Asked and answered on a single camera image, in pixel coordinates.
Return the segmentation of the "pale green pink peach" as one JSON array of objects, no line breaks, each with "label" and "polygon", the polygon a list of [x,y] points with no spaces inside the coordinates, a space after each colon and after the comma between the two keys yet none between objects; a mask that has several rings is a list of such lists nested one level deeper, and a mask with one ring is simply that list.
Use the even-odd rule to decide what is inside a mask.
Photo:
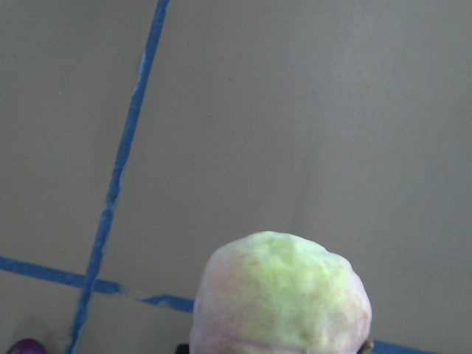
[{"label": "pale green pink peach", "polygon": [[358,353],[372,308],[350,262],[258,232],[217,249],[195,297],[191,353]]}]

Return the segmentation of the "brown paper table cover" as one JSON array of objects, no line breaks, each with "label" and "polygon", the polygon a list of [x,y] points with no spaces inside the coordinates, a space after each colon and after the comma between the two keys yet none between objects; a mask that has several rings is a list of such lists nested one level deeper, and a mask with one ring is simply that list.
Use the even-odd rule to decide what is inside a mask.
[{"label": "brown paper table cover", "polygon": [[[84,275],[155,1],[1,3],[1,257]],[[171,353],[217,247],[346,257],[371,336],[471,351],[471,3],[171,1],[79,353]]]}]

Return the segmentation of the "purple eggplant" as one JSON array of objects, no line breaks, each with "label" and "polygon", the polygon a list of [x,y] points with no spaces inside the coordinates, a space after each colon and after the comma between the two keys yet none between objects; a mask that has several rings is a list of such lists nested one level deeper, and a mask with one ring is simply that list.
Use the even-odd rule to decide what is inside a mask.
[{"label": "purple eggplant", "polygon": [[7,351],[7,354],[47,354],[48,351],[36,339],[21,339],[13,344]]}]

